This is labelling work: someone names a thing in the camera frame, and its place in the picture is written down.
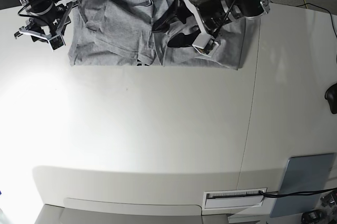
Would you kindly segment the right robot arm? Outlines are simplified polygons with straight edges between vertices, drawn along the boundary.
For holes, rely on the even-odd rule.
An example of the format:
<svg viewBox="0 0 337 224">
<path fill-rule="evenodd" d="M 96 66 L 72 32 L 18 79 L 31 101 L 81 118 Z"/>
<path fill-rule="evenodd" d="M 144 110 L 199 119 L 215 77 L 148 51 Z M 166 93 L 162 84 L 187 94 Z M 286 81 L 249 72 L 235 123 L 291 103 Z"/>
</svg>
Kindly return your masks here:
<svg viewBox="0 0 337 224">
<path fill-rule="evenodd" d="M 61 3 L 62 0 L 19 0 L 22 8 L 18 16 L 26 17 L 26 26 L 14 34 L 15 38 L 30 36 L 33 42 L 47 43 L 54 51 L 65 45 L 64 33 L 71 23 L 69 14 L 75 7 L 73 2 Z"/>
</svg>

